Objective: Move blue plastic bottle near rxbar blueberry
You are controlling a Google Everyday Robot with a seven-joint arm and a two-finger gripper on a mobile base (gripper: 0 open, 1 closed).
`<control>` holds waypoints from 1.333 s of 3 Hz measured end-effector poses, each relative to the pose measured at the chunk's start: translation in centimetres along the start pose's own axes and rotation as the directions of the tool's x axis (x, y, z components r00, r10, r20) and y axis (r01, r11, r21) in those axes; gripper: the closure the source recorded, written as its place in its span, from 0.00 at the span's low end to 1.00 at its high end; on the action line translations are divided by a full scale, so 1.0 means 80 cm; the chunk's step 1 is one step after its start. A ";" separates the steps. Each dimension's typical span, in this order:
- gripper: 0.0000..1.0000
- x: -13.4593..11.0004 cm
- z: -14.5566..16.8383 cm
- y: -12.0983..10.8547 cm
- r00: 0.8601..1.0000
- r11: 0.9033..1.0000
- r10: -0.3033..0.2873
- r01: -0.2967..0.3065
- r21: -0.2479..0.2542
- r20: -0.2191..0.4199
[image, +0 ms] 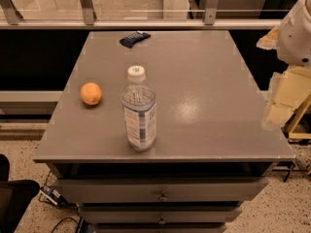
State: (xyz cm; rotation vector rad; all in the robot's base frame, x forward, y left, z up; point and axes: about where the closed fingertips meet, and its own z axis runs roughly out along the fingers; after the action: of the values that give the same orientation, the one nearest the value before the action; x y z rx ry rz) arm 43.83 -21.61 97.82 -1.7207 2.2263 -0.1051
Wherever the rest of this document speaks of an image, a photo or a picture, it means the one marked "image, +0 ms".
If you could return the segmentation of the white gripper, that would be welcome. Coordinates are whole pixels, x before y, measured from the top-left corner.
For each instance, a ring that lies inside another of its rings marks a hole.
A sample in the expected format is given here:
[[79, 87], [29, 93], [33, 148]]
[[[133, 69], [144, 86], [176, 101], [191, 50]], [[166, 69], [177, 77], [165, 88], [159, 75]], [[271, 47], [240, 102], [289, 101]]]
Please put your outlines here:
[[[279, 25], [274, 26], [257, 42], [262, 50], [275, 50]], [[283, 127], [311, 93], [311, 68], [290, 65], [282, 74], [274, 73], [269, 83], [269, 99], [263, 111], [261, 126], [265, 130]]]

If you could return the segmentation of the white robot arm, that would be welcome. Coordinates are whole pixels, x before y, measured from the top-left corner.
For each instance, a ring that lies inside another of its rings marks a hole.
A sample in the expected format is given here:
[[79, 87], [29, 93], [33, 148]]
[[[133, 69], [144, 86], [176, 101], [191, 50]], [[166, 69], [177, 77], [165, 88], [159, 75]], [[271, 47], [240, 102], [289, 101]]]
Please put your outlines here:
[[298, 0], [281, 23], [257, 42], [262, 50], [276, 50], [288, 65], [270, 79], [268, 102], [261, 126], [282, 127], [311, 94], [311, 0]]

